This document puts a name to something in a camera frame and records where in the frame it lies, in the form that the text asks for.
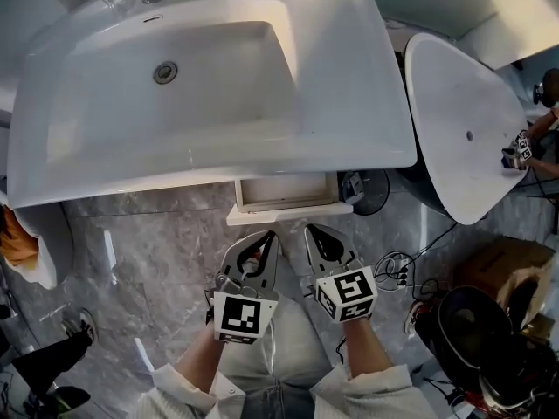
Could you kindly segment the orange cloth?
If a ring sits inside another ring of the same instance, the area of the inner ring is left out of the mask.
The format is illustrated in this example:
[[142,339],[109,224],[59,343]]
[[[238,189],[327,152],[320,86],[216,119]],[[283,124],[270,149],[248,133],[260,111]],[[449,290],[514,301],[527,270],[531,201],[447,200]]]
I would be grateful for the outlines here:
[[13,267],[33,270],[38,261],[38,240],[19,223],[15,213],[3,206],[0,219],[0,254]]

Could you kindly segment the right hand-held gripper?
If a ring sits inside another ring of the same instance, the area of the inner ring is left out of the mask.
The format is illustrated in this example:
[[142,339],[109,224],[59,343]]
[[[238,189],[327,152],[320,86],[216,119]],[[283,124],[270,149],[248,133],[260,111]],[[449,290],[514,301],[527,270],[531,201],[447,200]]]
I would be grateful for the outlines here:
[[307,257],[315,276],[315,300],[335,323],[368,318],[378,299],[373,269],[358,257],[351,239],[329,226],[304,229]]

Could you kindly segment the person's white striped shirt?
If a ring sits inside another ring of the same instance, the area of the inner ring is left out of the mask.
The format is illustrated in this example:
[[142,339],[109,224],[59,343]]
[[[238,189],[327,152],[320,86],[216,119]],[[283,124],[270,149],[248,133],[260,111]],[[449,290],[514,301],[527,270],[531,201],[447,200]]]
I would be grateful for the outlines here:
[[250,394],[222,373],[206,394],[170,365],[154,382],[128,419],[437,419],[405,365],[351,380],[338,365],[309,389],[275,383]]

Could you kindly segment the person's light jeans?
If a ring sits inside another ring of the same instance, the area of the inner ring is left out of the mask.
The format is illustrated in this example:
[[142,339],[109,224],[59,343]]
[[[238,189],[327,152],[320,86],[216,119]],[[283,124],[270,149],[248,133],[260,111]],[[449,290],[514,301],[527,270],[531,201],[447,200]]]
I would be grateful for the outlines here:
[[240,419],[319,419],[312,388],[333,367],[283,256],[275,289],[279,303],[265,336],[252,345],[226,345],[219,372],[245,392]]

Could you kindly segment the white vanity drawer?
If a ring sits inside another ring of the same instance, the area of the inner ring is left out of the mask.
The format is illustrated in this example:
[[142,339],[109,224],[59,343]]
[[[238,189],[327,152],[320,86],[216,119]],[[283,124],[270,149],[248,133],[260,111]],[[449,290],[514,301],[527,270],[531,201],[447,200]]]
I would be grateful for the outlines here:
[[350,214],[340,200],[335,172],[274,175],[235,181],[236,203],[230,226],[293,221],[314,216]]

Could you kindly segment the person's left forearm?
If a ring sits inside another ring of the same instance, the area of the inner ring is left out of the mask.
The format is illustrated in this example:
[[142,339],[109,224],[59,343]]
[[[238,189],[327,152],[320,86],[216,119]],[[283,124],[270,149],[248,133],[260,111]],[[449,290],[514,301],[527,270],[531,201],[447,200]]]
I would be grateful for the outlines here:
[[208,323],[181,356],[174,368],[194,387],[209,394],[224,351],[224,342],[214,337],[213,322]]

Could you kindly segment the white power strip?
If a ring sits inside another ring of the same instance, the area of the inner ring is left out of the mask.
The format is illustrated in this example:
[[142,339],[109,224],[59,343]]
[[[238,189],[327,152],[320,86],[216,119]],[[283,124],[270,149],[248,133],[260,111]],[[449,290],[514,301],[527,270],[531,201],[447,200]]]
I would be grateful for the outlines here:
[[391,251],[379,259],[373,271],[380,292],[398,292],[413,288],[413,258],[400,251]]

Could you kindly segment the white sink basin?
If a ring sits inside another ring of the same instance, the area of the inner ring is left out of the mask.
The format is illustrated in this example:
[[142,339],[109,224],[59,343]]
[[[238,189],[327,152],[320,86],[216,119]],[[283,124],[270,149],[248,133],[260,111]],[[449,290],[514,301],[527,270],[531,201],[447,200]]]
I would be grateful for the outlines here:
[[26,48],[7,198],[23,208],[416,159],[375,0],[89,0]]

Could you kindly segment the person's pale shoe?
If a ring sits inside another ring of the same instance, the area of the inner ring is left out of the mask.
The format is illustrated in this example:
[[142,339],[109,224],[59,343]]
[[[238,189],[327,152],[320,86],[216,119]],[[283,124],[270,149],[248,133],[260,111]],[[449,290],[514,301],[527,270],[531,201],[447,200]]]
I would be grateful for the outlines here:
[[300,277],[312,274],[303,229],[303,223],[282,223],[279,229],[283,254]]

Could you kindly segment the large cardboard box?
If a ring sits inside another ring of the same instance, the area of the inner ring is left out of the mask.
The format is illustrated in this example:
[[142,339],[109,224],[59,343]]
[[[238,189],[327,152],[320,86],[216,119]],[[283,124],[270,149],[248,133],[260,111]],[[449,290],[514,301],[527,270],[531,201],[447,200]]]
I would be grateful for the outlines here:
[[504,311],[508,311],[514,291],[527,281],[535,282],[536,287],[523,318],[527,324],[542,308],[555,257],[552,249],[535,241],[497,237],[455,267],[452,284],[480,289]]

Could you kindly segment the black bag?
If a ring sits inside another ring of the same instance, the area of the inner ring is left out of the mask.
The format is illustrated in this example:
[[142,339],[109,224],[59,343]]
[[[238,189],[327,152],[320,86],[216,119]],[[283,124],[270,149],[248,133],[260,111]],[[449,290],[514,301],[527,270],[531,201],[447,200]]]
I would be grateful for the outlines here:
[[480,289],[448,292],[436,311],[437,360],[452,383],[495,416],[536,416],[558,391],[557,356],[546,343],[515,331]]

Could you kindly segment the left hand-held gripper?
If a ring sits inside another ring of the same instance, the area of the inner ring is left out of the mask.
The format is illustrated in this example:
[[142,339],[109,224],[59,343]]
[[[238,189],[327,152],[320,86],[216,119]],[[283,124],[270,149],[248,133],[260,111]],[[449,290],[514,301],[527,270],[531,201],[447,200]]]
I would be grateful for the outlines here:
[[279,251],[274,231],[252,233],[227,250],[223,274],[216,276],[210,290],[210,322],[216,340],[252,344],[264,337],[280,299],[276,291],[268,291],[275,285]]

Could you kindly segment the white bathtub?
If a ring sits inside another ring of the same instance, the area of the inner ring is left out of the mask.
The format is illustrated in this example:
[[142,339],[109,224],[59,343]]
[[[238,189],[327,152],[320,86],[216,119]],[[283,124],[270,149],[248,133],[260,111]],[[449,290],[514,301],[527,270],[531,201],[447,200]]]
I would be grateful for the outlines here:
[[404,186],[455,222],[477,223],[527,174],[501,163],[527,126],[520,101],[494,71],[428,33],[407,42],[403,79],[418,152],[398,171]]

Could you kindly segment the person's right forearm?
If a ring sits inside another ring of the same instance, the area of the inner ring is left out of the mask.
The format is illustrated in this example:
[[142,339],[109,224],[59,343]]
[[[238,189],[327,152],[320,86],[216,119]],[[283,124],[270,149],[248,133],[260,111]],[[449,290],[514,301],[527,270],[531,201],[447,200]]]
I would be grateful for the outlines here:
[[349,370],[352,378],[374,374],[393,367],[367,318],[353,319],[343,324]]

